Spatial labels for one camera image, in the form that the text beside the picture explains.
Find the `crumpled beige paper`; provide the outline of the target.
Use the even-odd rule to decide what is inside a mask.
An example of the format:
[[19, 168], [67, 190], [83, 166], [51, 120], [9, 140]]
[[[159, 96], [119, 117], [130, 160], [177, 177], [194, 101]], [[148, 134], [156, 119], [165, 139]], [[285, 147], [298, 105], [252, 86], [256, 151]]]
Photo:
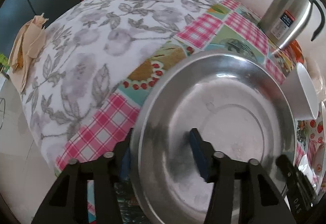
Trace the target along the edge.
[[45, 45], [44, 24], [47, 20], [43, 13], [34, 16], [22, 26], [15, 38], [8, 65], [10, 66], [9, 77], [19, 93], [25, 89], [32, 61], [37, 58]]

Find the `steel thermos jug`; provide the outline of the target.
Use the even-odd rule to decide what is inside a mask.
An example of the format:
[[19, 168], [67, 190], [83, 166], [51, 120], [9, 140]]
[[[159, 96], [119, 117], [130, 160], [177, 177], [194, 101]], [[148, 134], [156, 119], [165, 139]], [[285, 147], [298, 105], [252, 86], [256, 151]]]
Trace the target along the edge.
[[305, 29], [314, 6], [319, 10], [320, 24], [312, 34], [313, 41], [325, 26], [325, 14], [317, 0], [273, 0], [258, 25], [274, 45], [285, 49]]

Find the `white square bowl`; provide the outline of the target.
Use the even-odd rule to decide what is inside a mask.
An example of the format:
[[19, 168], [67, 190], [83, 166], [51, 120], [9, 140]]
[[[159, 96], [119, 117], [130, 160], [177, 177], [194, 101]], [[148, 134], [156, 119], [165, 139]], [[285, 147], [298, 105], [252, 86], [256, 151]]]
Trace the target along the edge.
[[315, 120], [318, 117], [319, 102], [308, 71], [297, 63], [281, 84], [293, 118], [298, 121]]

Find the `patchwork checkered tablecloth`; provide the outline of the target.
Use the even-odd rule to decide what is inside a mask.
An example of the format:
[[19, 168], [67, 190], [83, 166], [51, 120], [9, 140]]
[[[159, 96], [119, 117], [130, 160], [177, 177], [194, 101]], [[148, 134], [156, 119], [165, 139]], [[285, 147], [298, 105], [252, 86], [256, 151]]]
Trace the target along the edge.
[[234, 0], [223, 0], [188, 22], [114, 88], [92, 119], [68, 141], [56, 159], [56, 166], [63, 169], [69, 158], [93, 161], [112, 150], [126, 137], [145, 99], [167, 70], [193, 53], [221, 49], [243, 54], [263, 65], [278, 83], [286, 79], [297, 63], [307, 68], [319, 97], [319, 112], [315, 120], [298, 122], [296, 164], [317, 194], [324, 195], [325, 132], [320, 107], [321, 101], [325, 103], [324, 78], [318, 64], [302, 54], [298, 42], [278, 50], [259, 30], [257, 21], [250, 9]]

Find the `grey floral white cloth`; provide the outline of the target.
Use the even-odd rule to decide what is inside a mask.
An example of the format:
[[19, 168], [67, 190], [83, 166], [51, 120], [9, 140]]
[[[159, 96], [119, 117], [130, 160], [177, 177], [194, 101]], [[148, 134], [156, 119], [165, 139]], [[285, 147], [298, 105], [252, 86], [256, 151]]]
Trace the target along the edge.
[[116, 86], [223, 0], [84, 0], [46, 29], [29, 68], [23, 112], [49, 166]]

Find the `white bowl red rim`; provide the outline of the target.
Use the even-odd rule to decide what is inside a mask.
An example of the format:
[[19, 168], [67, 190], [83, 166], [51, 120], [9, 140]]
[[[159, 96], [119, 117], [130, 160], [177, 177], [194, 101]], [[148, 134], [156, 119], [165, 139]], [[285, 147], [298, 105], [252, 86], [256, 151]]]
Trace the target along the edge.
[[323, 101], [320, 102], [320, 107], [321, 107], [322, 123], [323, 123], [323, 127], [325, 127], [325, 124], [326, 124], [326, 108], [325, 108], [325, 103]]

